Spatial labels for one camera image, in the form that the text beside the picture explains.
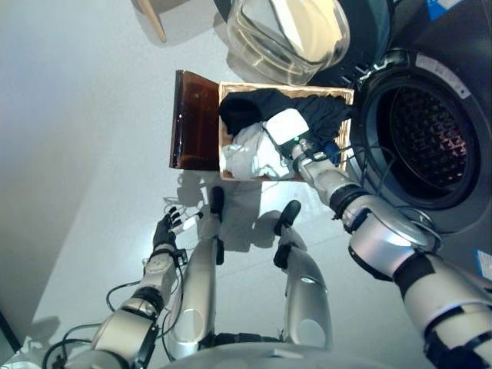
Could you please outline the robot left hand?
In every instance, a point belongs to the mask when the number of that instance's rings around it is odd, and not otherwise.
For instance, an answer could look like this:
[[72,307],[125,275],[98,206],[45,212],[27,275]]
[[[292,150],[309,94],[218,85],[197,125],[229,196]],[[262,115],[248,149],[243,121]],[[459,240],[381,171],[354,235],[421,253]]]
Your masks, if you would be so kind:
[[176,249],[176,238],[179,234],[196,226],[203,218],[201,211],[195,212],[190,216],[185,216],[179,212],[176,206],[169,208],[164,217],[157,223],[152,239],[153,248],[162,245],[169,245]]

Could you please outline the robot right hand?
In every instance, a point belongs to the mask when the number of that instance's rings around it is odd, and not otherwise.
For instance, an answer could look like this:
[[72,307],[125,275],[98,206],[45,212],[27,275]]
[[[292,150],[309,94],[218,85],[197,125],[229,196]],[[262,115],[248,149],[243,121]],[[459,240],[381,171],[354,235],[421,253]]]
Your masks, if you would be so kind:
[[276,149],[288,159],[295,159],[301,152],[296,149],[306,144],[313,146],[314,137],[301,113],[293,108],[285,109],[263,123],[263,129]]

